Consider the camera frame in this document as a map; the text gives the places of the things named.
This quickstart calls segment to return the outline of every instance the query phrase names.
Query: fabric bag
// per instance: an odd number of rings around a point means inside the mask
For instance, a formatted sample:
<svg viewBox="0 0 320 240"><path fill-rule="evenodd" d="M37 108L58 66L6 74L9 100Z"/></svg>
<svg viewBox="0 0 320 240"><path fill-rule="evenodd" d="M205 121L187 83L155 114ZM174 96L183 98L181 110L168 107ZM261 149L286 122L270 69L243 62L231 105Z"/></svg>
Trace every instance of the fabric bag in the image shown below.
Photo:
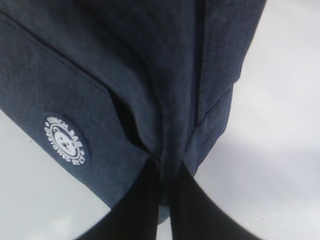
<svg viewBox="0 0 320 240"><path fill-rule="evenodd" d="M79 240L257 239L193 176L264 5L0 0L0 109L111 208Z"/></svg>

